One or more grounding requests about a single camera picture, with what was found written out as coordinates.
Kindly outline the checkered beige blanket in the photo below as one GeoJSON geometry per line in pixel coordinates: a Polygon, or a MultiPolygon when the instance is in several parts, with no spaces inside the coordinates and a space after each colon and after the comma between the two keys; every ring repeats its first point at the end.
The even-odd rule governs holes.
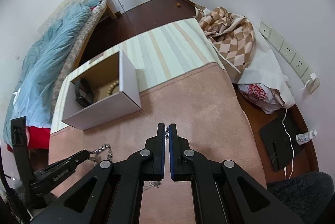
{"type": "Polygon", "coordinates": [[[248,66],[255,32],[247,17],[229,12],[220,6],[209,10],[195,5],[195,19],[218,56],[241,74],[248,66]]]}

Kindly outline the white wall socket strip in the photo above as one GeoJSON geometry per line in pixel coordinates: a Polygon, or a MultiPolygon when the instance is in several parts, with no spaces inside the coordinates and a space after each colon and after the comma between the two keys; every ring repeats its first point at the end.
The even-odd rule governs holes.
{"type": "Polygon", "coordinates": [[[312,94],[319,87],[320,81],[306,60],[284,37],[264,21],[260,22],[259,31],[300,78],[304,84],[304,88],[301,89],[301,91],[307,89],[308,92],[312,94]]]}

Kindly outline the red bed sheet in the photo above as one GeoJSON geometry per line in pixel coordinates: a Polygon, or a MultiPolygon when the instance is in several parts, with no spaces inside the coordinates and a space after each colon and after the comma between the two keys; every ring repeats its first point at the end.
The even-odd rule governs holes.
{"type": "Polygon", "coordinates": [[[26,127],[29,150],[49,149],[50,128],[26,127]]]}

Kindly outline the black flat device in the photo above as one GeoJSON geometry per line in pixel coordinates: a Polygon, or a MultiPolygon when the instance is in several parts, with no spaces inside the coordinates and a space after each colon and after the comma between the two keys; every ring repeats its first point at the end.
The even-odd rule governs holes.
{"type": "Polygon", "coordinates": [[[282,120],[283,118],[277,117],[259,131],[276,173],[291,163],[292,150],[294,150],[294,156],[297,156],[304,149],[304,145],[298,145],[296,141],[296,135],[300,134],[301,130],[294,118],[286,116],[284,120],[286,130],[282,120]]]}

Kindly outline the white cardboard box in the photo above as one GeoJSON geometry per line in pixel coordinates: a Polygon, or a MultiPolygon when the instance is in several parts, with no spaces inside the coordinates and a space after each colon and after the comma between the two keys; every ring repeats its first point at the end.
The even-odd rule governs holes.
{"type": "Polygon", "coordinates": [[[136,70],[123,50],[85,70],[69,82],[61,121],[86,130],[142,109],[136,70]],[[84,78],[93,91],[93,104],[76,102],[75,83],[84,78]]]}

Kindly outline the dark fuzzy cushion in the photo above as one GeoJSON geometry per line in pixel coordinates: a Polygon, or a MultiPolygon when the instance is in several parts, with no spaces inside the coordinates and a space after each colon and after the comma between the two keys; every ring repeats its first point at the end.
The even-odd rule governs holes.
{"type": "Polygon", "coordinates": [[[272,182],[267,190],[304,223],[334,223],[334,182],[326,173],[314,171],[272,182]]]}

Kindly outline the white plastic bottle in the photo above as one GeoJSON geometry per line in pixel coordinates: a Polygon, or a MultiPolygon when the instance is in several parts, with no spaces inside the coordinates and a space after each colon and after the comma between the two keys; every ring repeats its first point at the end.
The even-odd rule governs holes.
{"type": "Polygon", "coordinates": [[[309,132],[306,132],[304,134],[298,134],[296,135],[296,141],[298,145],[303,145],[311,140],[313,140],[314,137],[317,136],[316,130],[310,130],[309,132]]]}

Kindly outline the bed with patterned mattress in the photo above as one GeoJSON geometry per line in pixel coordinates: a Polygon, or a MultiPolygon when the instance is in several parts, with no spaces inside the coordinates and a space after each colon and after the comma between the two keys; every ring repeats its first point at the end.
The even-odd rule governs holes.
{"type": "Polygon", "coordinates": [[[51,13],[45,22],[37,29],[39,34],[45,31],[57,20],[65,16],[70,8],[74,5],[87,5],[91,12],[87,20],[82,24],[82,28],[78,31],[71,51],[69,52],[65,62],[53,84],[53,95],[51,103],[51,112],[54,112],[56,102],[60,93],[62,83],[66,76],[74,69],[79,67],[79,62],[84,50],[90,40],[90,37],[103,16],[113,17],[113,13],[108,6],[107,0],[63,0],[63,2],[51,13]]]}

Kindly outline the red printed plastic bag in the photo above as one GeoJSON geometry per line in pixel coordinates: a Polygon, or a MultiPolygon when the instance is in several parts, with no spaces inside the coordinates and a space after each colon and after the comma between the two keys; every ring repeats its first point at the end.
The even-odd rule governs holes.
{"type": "Polygon", "coordinates": [[[262,83],[248,85],[239,84],[238,90],[244,98],[257,105],[268,115],[285,106],[279,91],[276,89],[269,89],[262,83]]]}

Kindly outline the blue duvet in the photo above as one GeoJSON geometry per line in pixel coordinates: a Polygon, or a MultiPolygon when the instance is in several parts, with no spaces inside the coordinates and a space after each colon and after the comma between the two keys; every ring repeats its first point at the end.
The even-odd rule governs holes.
{"type": "Polygon", "coordinates": [[[12,144],[12,119],[25,117],[27,126],[51,127],[57,100],[56,86],[63,80],[60,72],[79,33],[89,23],[92,11],[100,9],[105,2],[106,0],[89,0],[83,5],[71,6],[30,48],[7,108],[3,128],[5,143],[12,144]]]}

